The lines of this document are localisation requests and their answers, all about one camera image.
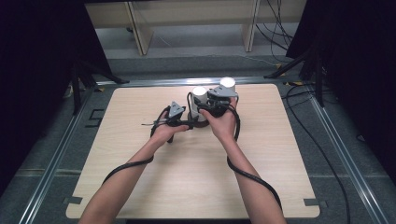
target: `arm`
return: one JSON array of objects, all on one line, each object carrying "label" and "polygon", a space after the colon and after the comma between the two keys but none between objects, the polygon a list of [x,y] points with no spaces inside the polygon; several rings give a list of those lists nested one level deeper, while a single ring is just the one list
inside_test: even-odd
[{"label": "arm", "polygon": [[[174,133],[187,131],[188,126],[160,125],[154,135],[128,162],[144,161],[152,157]],[[111,176],[91,198],[79,223],[111,223],[128,200],[146,164],[120,170]]]},{"label": "arm", "polygon": [[[236,108],[234,98],[231,99],[231,105]],[[235,130],[235,117],[233,113],[227,111],[220,118],[212,117],[205,110],[200,110],[200,113],[209,121],[213,134],[223,145],[233,165],[247,173],[260,177],[233,139]],[[235,176],[247,209],[247,214],[252,223],[286,223],[282,210],[270,190],[242,175],[235,173]]]}]

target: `black device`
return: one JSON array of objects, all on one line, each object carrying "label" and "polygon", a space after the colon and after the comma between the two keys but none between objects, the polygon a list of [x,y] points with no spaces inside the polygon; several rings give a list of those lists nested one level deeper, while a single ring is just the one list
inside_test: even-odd
[{"label": "black device", "polygon": [[215,89],[210,89],[207,92],[207,101],[201,102],[198,98],[194,97],[194,103],[197,105],[198,110],[207,110],[213,117],[221,117],[230,106],[230,97],[238,97],[238,94],[230,89],[219,85]]},{"label": "black device", "polygon": [[[183,112],[185,110],[186,110],[186,106],[180,106],[175,101],[173,101],[172,104],[167,106],[163,110],[163,112],[161,112],[160,116],[156,120],[154,120],[154,125],[151,128],[150,137],[152,135],[154,135],[157,127],[162,124],[167,124],[171,127],[177,127],[180,125],[188,125],[189,130],[193,129],[194,120],[181,120],[181,116],[183,115]],[[163,116],[163,113],[165,113],[165,112],[168,112],[165,116],[165,119],[161,119],[161,117]],[[168,140],[168,143],[172,143],[173,138],[174,138],[174,136],[172,136]]]}]

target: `person's right hand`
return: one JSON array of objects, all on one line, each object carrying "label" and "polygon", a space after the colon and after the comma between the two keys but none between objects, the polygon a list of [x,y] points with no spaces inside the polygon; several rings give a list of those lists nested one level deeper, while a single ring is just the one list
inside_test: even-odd
[{"label": "person's right hand", "polygon": [[[236,100],[234,97],[230,97],[230,105],[236,109]],[[220,140],[227,140],[232,138],[235,132],[235,116],[233,112],[227,110],[223,116],[214,118],[208,111],[200,109],[199,113],[209,121],[210,127],[212,128],[213,134]]]}]

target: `finger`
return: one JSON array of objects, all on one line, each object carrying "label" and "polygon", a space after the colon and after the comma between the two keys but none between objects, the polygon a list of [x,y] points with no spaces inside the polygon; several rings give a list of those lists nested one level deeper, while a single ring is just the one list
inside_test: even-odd
[{"label": "finger", "polygon": [[188,129],[189,129],[189,125],[180,125],[173,128],[175,133],[186,132]]},{"label": "finger", "polygon": [[200,109],[200,110],[198,111],[198,113],[202,114],[207,120],[209,120],[209,122],[210,122],[210,120],[213,119],[213,116],[212,116],[212,115],[209,113],[209,111],[207,111],[207,110]]},{"label": "finger", "polygon": [[230,97],[230,105],[232,105],[234,108],[236,108],[236,105],[237,105],[236,97]]},{"label": "finger", "polygon": [[168,111],[163,112],[163,114],[161,115],[160,119],[164,119],[166,117],[166,115],[168,114]]}]

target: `light wood surface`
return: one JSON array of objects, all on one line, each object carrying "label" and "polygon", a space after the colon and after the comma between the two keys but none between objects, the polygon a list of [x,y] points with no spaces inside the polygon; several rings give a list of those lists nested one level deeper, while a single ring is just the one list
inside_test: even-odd
[{"label": "light wood surface", "polygon": [[[111,98],[73,196],[68,217],[80,217],[106,175],[149,139],[152,123],[172,101],[187,106],[193,86],[117,89]],[[299,148],[272,84],[237,85],[241,118],[238,143],[262,178],[280,196],[285,217],[317,217],[305,206],[315,195]],[[226,154],[210,127],[177,133],[160,148],[119,213],[121,218],[248,217]]]}]

